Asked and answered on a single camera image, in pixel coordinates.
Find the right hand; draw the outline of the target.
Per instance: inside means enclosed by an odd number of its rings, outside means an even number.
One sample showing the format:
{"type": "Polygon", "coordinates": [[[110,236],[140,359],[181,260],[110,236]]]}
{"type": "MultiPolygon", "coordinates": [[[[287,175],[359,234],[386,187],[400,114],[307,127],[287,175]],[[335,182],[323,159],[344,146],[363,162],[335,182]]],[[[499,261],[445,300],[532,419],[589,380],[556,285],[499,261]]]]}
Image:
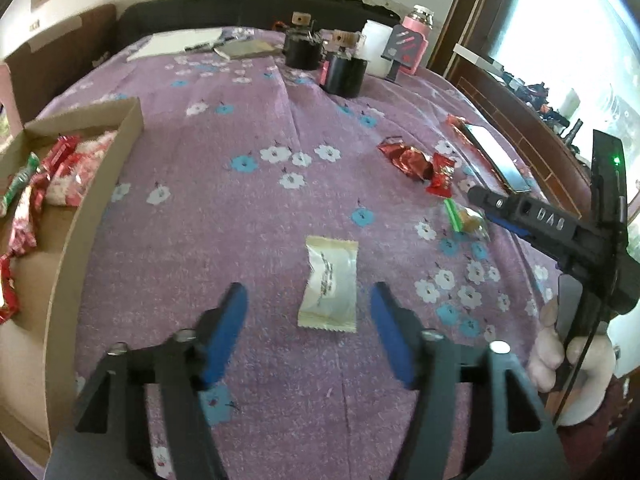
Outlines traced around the right hand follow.
{"type": "MultiPolygon", "coordinates": [[[[540,311],[540,330],[527,365],[530,381],[539,393],[548,394],[552,406],[562,400],[559,391],[552,392],[556,384],[563,385],[565,382],[564,379],[559,380],[561,365],[575,366],[587,342],[587,337],[575,337],[564,346],[555,329],[557,318],[558,298],[552,297],[540,311]]],[[[577,426],[600,408],[615,367],[616,357],[611,339],[607,334],[594,336],[558,419],[559,426],[577,426]]]]}

